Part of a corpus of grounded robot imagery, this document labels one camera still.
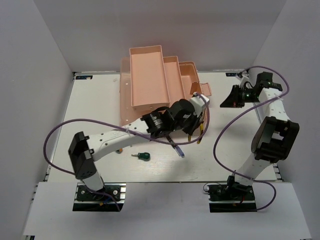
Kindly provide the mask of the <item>yellow long nose pliers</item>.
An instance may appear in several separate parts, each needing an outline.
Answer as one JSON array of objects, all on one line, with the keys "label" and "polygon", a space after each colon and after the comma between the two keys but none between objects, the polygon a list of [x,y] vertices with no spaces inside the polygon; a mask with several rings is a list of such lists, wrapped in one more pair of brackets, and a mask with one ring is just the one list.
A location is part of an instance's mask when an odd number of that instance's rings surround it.
[{"label": "yellow long nose pliers", "polygon": [[189,126],[187,126],[183,131],[188,135],[187,141],[190,142],[194,133],[196,133],[196,137],[199,137],[204,132],[204,122],[206,120],[206,111],[200,114],[199,117],[193,116]]}]

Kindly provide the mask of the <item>pink plastic toolbox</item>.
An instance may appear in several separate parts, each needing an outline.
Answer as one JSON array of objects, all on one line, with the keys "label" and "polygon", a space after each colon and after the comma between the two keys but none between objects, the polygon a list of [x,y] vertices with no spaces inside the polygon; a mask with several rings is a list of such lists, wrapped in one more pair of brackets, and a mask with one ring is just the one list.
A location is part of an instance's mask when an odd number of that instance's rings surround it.
[{"label": "pink plastic toolbox", "polygon": [[208,83],[201,83],[195,63],[164,56],[161,45],[133,47],[120,68],[120,123],[124,127],[160,107],[189,100],[194,93],[209,98]]}]

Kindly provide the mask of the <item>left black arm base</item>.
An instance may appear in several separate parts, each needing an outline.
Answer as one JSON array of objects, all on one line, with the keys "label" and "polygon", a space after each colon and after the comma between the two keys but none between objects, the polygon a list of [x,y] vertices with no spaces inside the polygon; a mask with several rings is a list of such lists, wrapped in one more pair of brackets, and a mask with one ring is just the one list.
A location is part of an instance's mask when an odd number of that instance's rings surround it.
[{"label": "left black arm base", "polygon": [[126,198],[125,183],[105,183],[101,195],[90,192],[83,183],[78,183],[75,189],[73,212],[119,212]]}]

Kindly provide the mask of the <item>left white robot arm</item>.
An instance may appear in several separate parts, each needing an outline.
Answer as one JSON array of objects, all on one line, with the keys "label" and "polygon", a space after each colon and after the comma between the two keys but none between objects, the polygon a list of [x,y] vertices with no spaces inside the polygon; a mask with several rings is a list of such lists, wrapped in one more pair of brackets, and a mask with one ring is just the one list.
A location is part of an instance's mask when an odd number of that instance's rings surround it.
[{"label": "left white robot arm", "polygon": [[134,144],[167,138],[175,131],[188,135],[203,123],[204,111],[209,104],[205,96],[180,99],[171,107],[159,107],[137,120],[123,126],[124,130],[85,135],[74,135],[68,149],[74,175],[88,187],[88,193],[99,200],[105,196],[106,187],[95,162],[104,156]]}]

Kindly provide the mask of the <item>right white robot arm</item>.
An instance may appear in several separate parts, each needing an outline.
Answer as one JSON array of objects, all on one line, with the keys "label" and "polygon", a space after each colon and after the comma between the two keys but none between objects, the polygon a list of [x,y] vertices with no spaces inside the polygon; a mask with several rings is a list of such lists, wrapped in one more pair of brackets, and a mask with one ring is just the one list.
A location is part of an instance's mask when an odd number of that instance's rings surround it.
[{"label": "right white robot arm", "polygon": [[288,117],[281,94],[281,84],[273,82],[271,72],[257,75],[255,85],[249,78],[237,73],[240,84],[233,85],[228,97],[220,104],[222,108],[242,108],[246,103],[263,103],[263,120],[251,142],[251,154],[236,171],[234,182],[225,188],[226,195],[236,200],[244,189],[268,166],[285,160],[296,140],[300,126]]}]

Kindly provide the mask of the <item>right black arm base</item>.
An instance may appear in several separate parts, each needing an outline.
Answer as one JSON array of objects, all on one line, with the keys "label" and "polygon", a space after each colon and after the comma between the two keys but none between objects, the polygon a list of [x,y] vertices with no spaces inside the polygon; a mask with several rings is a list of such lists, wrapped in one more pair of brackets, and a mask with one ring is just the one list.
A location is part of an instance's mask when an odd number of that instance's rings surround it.
[{"label": "right black arm base", "polygon": [[203,191],[208,195],[211,213],[250,213],[257,212],[253,188],[248,191],[229,190],[227,184],[206,183]]}]

